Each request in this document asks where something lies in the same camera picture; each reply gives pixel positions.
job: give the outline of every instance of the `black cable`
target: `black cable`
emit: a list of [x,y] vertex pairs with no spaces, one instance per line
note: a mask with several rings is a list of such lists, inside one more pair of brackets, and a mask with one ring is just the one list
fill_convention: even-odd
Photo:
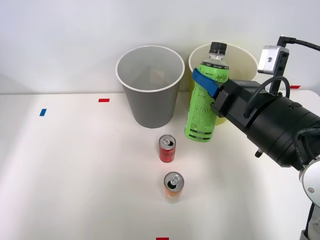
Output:
[[301,129],[292,138],[295,152],[301,165],[307,165],[309,163],[305,147],[302,143],[302,137],[308,136],[320,136],[320,128],[311,127]]
[[278,39],[277,45],[285,48],[287,44],[298,44],[298,45],[302,45],[302,46],[320,51],[320,46],[315,45],[311,42],[298,40],[294,37],[289,37],[289,36],[280,36]]
[[305,47],[308,47],[308,48],[311,48],[311,49],[314,49],[314,50],[317,50],[317,51],[320,51],[320,46],[315,45],[315,44],[313,44],[311,42],[295,39],[295,40],[293,40],[293,43],[299,44],[299,45],[302,45],[302,46],[305,46]]
[[[318,129],[320,128],[319,125],[315,125],[315,126],[312,126],[313,129]],[[305,145],[304,145],[304,148],[306,149],[307,153],[309,154],[310,158],[312,158],[313,160],[317,160],[317,156],[314,155],[314,153],[312,152],[311,148],[310,148],[310,144],[309,144],[309,138],[308,136],[304,136],[303,139],[302,139],[302,142],[305,142]]]
[[284,85],[285,85],[285,96],[287,98],[290,97],[290,84],[289,84],[289,81],[288,79],[286,79],[284,76],[273,76],[271,78],[269,78],[267,81],[265,81],[264,83],[261,84],[260,87],[258,87],[255,92],[252,94],[252,96],[250,97],[248,103],[246,104],[245,106],[245,109],[244,109],[244,118],[249,118],[250,116],[250,113],[251,113],[251,110],[252,108],[254,107],[254,104],[255,104],[255,100],[256,100],[256,97],[258,96],[258,94],[263,90],[265,89],[265,87],[267,85],[269,85],[270,83],[274,82],[274,81],[277,81],[277,80],[282,80],[284,82]]
[[303,137],[303,142],[305,143],[303,146],[304,146],[304,149],[306,149],[306,152],[309,154],[309,157],[313,160],[317,160],[316,159],[316,155],[314,155],[314,153],[311,151],[311,148],[310,148],[310,145],[309,145],[309,138],[307,136]]
[[315,209],[315,204],[312,203],[312,204],[311,204],[311,207],[310,207],[308,219],[307,219],[307,221],[306,221],[305,230],[304,230],[304,236],[305,236],[306,238],[308,238],[309,222],[310,222],[310,220],[311,220],[311,218],[312,218],[312,214],[314,213],[314,209]]

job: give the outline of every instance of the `bottle label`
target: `bottle label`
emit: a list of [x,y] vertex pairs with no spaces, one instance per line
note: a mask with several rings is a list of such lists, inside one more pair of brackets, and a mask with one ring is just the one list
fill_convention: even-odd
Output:
[[[229,68],[227,66],[203,61],[197,69],[201,74],[217,82],[225,83],[228,80]],[[217,119],[217,115],[210,107],[213,101],[207,90],[195,83],[184,130],[187,138],[197,142],[211,140]]]

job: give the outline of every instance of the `black bottle cap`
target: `black bottle cap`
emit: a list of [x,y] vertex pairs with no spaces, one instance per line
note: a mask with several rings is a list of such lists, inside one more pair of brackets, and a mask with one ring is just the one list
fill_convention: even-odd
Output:
[[210,46],[210,54],[225,55],[227,50],[227,44],[222,42],[212,42]]

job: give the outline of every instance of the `cup rim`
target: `cup rim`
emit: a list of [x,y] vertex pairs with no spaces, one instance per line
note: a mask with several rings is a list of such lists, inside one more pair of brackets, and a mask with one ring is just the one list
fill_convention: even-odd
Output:
[[[195,50],[192,51],[192,53],[190,54],[189,56],[189,59],[188,59],[188,65],[189,65],[189,69],[190,71],[192,72],[193,71],[193,68],[191,67],[191,58],[193,56],[193,54],[198,50],[198,49],[201,49],[203,47],[206,47],[206,46],[209,46],[211,45],[211,43],[206,43],[206,44],[203,44],[201,46],[198,46]],[[248,50],[245,50],[244,48],[240,47],[240,46],[237,46],[237,45],[234,45],[234,44],[231,44],[231,43],[226,43],[226,45],[230,45],[230,46],[233,46],[235,48],[238,48],[238,49],[241,49],[242,51],[244,51],[245,53],[247,53],[255,62],[255,65],[256,65],[256,68],[258,69],[258,62],[257,62],[257,59],[255,58],[255,56],[253,56],[253,54],[251,52],[249,52]]]
[[[147,48],[147,47],[156,47],[156,48],[162,48],[162,49],[166,49],[166,50],[169,50],[170,52],[174,53],[175,55],[177,55],[177,57],[180,59],[181,63],[182,63],[182,72],[181,72],[181,75],[178,77],[178,79],[176,81],[174,81],[173,83],[171,83],[169,86],[166,86],[166,87],[163,87],[163,88],[159,88],[159,89],[154,89],[154,90],[142,90],[142,89],[138,89],[138,88],[134,88],[132,86],[129,86],[128,84],[124,83],[121,78],[119,77],[119,74],[118,74],[118,65],[121,61],[121,59],[127,55],[128,53],[130,52],[133,52],[137,49],[141,49],[141,48]],[[163,90],[166,90],[166,89],[169,89],[171,87],[173,87],[174,85],[176,85],[180,80],[181,78],[183,77],[184,73],[185,73],[185,70],[186,70],[186,66],[185,66],[185,62],[184,60],[182,59],[182,57],[174,50],[172,50],[171,48],[168,48],[168,47],[165,47],[165,46],[160,46],[160,45],[143,45],[143,46],[138,46],[138,47],[135,47],[129,51],[126,51],[120,58],[119,60],[116,62],[116,65],[115,65],[115,75],[116,75],[116,78],[119,80],[119,82],[127,87],[128,89],[131,89],[131,90],[134,90],[136,92],[141,92],[141,93],[156,93],[156,92],[160,92],[160,91],[163,91]]]

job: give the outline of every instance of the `plastic bottle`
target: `plastic bottle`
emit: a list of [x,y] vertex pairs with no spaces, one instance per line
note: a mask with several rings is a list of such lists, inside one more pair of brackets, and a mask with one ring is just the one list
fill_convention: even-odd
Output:
[[[198,71],[214,81],[225,83],[229,73],[229,67],[223,61],[226,49],[227,44],[212,42],[209,51],[210,58],[197,67]],[[201,143],[211,140],[217,119],[217,115],[210,107],[213,101],[208,92],[195,83],[184,129],[184,135],[188,139]]]

